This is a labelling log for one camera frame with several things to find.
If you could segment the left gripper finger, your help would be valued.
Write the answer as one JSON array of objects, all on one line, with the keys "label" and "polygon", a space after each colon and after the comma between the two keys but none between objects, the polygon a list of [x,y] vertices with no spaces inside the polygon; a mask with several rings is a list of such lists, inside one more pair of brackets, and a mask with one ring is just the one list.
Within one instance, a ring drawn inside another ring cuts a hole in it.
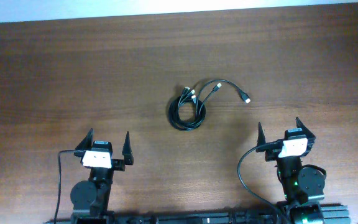
[{"label": "left gripper finger", "polygon": [[94,129],[91,128],[84,139],[75,147],[76,151],[85,151],[91,149],[93,143]]},{"label": "left gripper finger", "polygon": [[126,133],[124,145],[122,148],[122,155],[124,157],[125,165],[133,165],[134,164],[134,157],[133,157],[133,153],[132,153],[132,149],[131,149],[129,132]]}]

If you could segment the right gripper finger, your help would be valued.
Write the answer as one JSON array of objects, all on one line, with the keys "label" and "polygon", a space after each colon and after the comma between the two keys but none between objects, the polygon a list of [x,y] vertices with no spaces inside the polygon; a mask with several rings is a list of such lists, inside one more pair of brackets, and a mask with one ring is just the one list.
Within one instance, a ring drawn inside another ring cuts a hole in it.
[{"label": "right gripper finger", "polygon": [[295,119],[297,128],[302,129],[308,139],[316,139],[316,136],[301,122],[299,117]]},{"label": "right gripper finger", "polygon": [[261,122],[258,123],[258,138],[257,138],[257,146],[261,146],[266,144],[266,140],[265,140],[265,134],[264,134],[264,130],[262,129],[262,124]]}]

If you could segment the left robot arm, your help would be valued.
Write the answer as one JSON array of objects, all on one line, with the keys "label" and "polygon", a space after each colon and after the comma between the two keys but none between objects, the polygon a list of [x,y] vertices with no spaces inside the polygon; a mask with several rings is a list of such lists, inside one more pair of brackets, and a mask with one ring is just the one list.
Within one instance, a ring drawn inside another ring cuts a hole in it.
[{"label": "left robot arm", "polygon": [[114,212],[108,210],[114,173],[124,172],[126,166],[134,164],[129,133],[124,140],[122,159],[113,158],[109,141],[95,141],[93,136],[94,130],[90,129],[74,151],[90,173],[87,180],[78,182],[70,192],[71,223],[114,223]]}]

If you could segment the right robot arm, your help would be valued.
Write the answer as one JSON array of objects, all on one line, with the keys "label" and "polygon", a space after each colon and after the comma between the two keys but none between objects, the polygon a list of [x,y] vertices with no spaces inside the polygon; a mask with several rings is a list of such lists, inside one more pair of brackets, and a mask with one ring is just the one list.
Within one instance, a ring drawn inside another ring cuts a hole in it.
[{"label": "right robot arm", "polygon": [[296,128],[285,131],[284,138],[267,142],[262,125],[258,127],[257,152],[267,162],[277,163],[277,176],[285,201],[278,204],[292,223],[324,223],[319,201],[324,199],[326,171],[318,166],[303,165],[301,159],[311,151],[316,136],[295,119]]}]

